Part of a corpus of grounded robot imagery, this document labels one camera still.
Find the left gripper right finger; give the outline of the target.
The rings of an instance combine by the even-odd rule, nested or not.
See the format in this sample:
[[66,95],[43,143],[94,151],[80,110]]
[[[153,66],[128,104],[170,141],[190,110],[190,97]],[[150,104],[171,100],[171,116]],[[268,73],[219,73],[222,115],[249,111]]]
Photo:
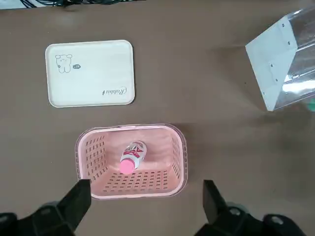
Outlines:
[[196,236],[304,236],[291,219],[280,214],[258,220],[238,205],[228,205],[212,180],[203,181],[203,209],[208,222]]

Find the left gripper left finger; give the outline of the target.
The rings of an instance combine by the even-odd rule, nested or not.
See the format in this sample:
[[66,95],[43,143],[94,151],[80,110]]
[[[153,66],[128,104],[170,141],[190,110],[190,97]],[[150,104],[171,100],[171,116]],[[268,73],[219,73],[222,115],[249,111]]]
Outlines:
[[91,206],[91,182],[79,180],[60,200],[42,205],[19,219],[13,212],[0,214],[2,236],[73,236]]

